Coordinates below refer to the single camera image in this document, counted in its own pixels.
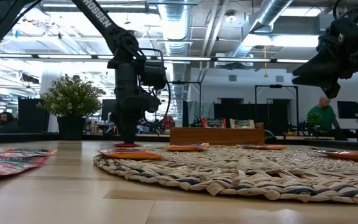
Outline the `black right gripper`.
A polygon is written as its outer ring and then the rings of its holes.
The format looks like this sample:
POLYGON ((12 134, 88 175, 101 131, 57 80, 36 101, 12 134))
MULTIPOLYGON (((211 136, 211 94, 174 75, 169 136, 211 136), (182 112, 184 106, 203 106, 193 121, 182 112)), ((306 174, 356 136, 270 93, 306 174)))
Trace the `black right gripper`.
POLYGON ((319 58, 312 58, 296 68, 292 83, 320 87, 329 99, 333 99, 341 89, 337 80, 301 76, 350 78, 358 70, 357 54, 358 38, 320 38, 319 58))

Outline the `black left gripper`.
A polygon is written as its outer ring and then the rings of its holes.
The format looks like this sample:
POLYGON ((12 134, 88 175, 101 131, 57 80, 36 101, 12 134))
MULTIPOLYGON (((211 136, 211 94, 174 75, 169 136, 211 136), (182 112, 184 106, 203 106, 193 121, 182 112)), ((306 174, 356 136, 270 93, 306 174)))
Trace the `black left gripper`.
POLYGON ((150 93, 128 95, 116 100, 110 120, 117 123, 125 144, 134 144, 138 120, 143 118, 145 112, 156 112, 160 105, 161 101, 150 93))

